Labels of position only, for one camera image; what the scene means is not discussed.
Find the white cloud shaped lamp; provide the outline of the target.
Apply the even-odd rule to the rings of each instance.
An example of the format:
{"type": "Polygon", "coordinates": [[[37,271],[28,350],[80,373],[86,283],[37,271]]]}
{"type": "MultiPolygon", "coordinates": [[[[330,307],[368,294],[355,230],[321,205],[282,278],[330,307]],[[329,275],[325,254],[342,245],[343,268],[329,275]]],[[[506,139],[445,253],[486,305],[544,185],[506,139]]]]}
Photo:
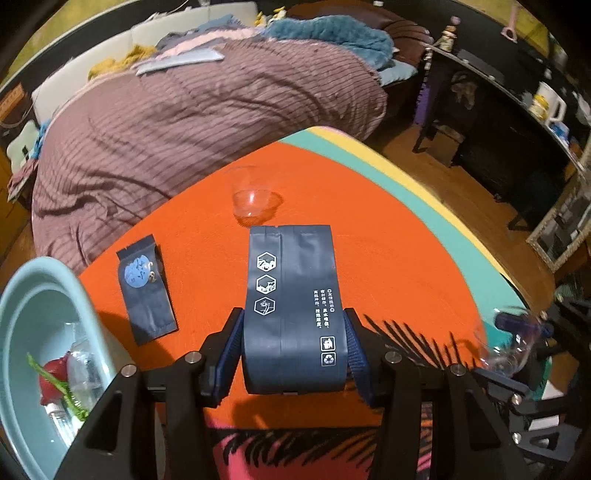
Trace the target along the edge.
{"type": "Polygon", "coordinates": [[[39,129],[34,120],[29,120],[20,134],[11,141],[7,147],[7,157],[11,163],[11,172],[16,173],[30,158],[36,141],[39,137],[39,129]]]}

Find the white bed headboard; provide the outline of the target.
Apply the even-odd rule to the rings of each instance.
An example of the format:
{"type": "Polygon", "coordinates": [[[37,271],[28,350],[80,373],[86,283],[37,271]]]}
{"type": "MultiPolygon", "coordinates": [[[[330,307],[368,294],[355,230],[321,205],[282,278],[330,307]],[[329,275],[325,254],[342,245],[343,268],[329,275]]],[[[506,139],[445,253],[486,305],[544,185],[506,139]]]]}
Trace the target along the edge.
{"type": "Polygon", "coordinates": [[[49,120],[56,110],[84,87],[91,68],[107,59],[121,60],[134,46],[154,46],[169,33],[185,32],[226,15],[235,17],[245,26],[252,26],[257,13],[259,10],[253,1],[230,2],[208,7],[187,7],[137,23],[87,51],[70,57],[65,65],[49,75],[32,92],[36,120],[39,123],[49,120]]]}

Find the clear bottle in basin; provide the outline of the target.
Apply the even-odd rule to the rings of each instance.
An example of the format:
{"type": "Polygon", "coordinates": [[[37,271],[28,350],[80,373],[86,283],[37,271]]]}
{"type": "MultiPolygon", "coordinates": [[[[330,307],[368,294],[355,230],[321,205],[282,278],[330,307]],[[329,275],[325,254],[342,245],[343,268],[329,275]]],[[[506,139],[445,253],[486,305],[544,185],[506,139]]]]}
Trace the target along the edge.
{"type": "Polygon", "coordinates": [[[74,409],[67,403],[65,395],[48,402],[44,409],[61,440],[66,446],[70,446],[102,394],[103,386],[87,339],[73,343],[62,363],[65,364],[65,382],[74,409]]]}

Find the red item in basin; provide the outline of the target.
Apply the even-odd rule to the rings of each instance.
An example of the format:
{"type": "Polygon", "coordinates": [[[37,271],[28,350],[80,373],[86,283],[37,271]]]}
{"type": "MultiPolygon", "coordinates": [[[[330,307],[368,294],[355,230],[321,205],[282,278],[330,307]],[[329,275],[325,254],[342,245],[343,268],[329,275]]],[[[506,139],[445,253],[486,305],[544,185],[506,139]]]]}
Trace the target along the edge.
{"type": "Polygon", "coordinates": [[[67,357],[63,356],[58,359],[48,361],[44,366],[43,370],[53,377],[52,380],[48,380],[45,376],[39,375],[39,387],[41,390],[40,404],[46,406],[50,403],[59,402],[64,393],[58,389],[57,383],[67,383],[67,357]]]}

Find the green snack packet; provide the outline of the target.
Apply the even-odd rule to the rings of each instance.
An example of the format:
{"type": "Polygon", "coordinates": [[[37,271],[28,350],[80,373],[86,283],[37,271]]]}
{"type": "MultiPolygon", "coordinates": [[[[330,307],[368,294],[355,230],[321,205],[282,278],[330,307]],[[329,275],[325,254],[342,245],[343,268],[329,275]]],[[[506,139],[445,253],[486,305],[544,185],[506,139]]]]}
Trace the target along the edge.
{"type": "MultiPolygon", "coordinates": [[[[66,352],[63,356],[67,357],[67,361],[70,357],[70,352],[66,352]]],[[[48,380],[52,380],[53,377],[51,375],[49,375],[48,373],[46,373],[43,370],[43,366],[39,364],[34,357],[28,353],[26,355],[27,358],[27,362],[29,364],[29,366],[36,372],[37,374],[37,379],[39,375],[43,375],[45,376],[48,380]]],[[[82,406],[82,403],[74,396],[74,394],[72,393],[72,390],[69,386],[69,383],[57,383],[56,386],[58,387],[59,390],[61,390],[64,393],[63,398],[57,402],[63,402],[67,409],[74,415],[75,418],[77,418],[79,421],[84,422],[88,415],[89,412],[82,406]]]]}

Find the white mug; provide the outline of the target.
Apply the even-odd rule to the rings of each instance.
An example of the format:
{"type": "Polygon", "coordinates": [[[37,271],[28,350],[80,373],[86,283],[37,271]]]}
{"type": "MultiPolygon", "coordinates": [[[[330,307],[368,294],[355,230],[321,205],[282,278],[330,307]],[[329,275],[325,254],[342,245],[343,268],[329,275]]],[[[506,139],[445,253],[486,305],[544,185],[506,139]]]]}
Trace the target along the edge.
{"type": "Polygon", "coordinates": [[[547,83],[540,82],[529,112],[546,126],[564,120],[566,102],[547,83]]]}

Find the dark side table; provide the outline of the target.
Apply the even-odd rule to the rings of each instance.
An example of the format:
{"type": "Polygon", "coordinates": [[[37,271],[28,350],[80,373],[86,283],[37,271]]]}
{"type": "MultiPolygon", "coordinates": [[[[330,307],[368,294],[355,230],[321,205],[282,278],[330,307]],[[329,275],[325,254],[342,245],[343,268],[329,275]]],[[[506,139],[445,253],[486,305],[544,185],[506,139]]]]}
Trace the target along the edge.
{"type": "Polygon", "coordinates": [[[468,61],[437,47],[422,90],[425,119],[413,151],[439,126],[462,136],[452,159],[516,216],[511,230],[531,232],[566,187],[565,170],[584,168],[556,135],[509,90],[468,61]]]}

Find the colourful beach towel mat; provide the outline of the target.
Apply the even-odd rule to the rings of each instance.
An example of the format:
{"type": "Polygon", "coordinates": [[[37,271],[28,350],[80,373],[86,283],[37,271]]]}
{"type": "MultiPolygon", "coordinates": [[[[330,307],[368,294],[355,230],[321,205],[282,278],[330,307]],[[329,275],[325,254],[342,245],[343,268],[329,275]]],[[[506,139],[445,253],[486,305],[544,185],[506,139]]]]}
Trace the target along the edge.
{"type": "Polygon", "coordinates": [[[429,364],[472,366],[525,300],[449,209],[348,135],[315,127],[260,148],[159,207],[81,282],[144,370],[245,311],[221,405],[205,413],[223,479],[363,479],[381,411],[346,377],[344,314],[429,364]]]}

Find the small dark blue pouch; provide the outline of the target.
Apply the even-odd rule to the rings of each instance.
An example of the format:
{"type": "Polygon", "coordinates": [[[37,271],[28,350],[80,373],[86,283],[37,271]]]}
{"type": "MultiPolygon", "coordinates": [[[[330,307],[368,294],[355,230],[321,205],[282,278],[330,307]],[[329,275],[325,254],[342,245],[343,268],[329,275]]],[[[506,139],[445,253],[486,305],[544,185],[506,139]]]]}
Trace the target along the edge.
{"type": "Polygon", "coordinates": [[[117,278],[135,344],[145,345],[178,329],[152,235],[117,252],[117,278]]]}

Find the white paper envelope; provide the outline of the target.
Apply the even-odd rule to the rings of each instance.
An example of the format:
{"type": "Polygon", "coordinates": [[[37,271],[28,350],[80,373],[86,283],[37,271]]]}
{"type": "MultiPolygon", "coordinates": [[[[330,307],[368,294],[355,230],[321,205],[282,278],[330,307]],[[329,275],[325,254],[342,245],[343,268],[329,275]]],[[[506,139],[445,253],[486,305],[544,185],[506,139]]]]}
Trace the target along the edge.
{"type": "Polygon", "coordinates": [[[219,62],[224,56],[214,49],[204,48],[183,52],[178,55],[159,58],[142,63],[135,69],[135,75],[141,76],[185,65],[219,62]]]}

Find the large dark blue pouch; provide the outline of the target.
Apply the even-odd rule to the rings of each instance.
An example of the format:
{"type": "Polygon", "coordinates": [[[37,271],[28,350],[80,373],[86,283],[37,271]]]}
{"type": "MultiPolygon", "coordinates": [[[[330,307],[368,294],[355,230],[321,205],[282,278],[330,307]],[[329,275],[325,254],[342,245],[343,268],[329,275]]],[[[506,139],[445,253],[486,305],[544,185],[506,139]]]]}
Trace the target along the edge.
{"type": "Polygon", "coordinates": [[[250,229],[242,371],[250,394],[344,389],[348,345],[328,225],[250,229]]]}

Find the clear plastic cup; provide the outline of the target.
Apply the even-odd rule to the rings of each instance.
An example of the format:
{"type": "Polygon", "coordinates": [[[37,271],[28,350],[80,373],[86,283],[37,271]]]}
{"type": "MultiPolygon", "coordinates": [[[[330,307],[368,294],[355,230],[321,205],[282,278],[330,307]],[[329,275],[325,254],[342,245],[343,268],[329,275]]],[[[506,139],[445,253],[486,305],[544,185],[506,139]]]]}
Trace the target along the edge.
{"type": "Polygon", "coordinates": [[[231,165],[225,173],[232,214],[245,228],[263,225],[273,219],[283,197],[273,189],[269,171],[253,164],[231,165]]]}
{"type": "Polygon", "coordinates": [[[542,322],[529,309],[509,306],[494,308],[475,328],[476,358],[480,365],[486,370],[511,378],[526,366],[533,347],[541,337],[522,338],[497,329],[495,315],[501,311],[516,315],[526,314],[531,320],[542,322]]]}

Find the yellow cloth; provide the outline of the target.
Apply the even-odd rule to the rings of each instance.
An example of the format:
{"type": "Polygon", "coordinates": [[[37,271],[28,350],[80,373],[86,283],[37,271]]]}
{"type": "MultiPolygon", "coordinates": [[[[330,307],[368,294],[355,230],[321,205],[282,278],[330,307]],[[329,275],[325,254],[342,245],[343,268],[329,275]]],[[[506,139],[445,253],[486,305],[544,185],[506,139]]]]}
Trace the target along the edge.
{"type": "Polygon", "coordinates": [[[107,58],[92,66],[88,72],[87,80],[127,70],[135,63],[152,57],[156,52],[157,49],[154,46],[134,44],[122,58],[107,58]]]}

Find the light blue plastic basin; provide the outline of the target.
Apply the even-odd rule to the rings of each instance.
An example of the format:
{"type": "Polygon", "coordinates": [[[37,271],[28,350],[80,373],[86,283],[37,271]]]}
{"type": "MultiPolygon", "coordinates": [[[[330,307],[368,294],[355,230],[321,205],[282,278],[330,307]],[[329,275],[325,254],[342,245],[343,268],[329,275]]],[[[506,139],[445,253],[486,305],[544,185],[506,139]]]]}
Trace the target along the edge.
{"type": "Polygon", "coordinates": [[[31,479],[54,477],[82,425],[66,402],[42,405],[39,375],[29,363],[45,365],[66,353],[88,367],[89,399],[131,360],[76,275],[56,259],[39,257],[20,267],[1,295],[1,424],[31,479]]]}

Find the blue fluffy blanket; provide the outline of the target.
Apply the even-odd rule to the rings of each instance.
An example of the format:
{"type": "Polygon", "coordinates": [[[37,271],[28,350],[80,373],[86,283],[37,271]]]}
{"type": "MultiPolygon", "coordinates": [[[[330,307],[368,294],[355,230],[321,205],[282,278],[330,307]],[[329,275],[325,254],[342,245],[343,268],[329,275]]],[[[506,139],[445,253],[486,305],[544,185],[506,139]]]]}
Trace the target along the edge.
{"type": "Polygon", "coordinates": [[[283,18],[263,29],[276,40],[311,40],[345,48],[370,67],[381,70],[394,56],[394,40],[385,31],[372,28],[348,15],[329,15],[308,20],[283,18]]]}

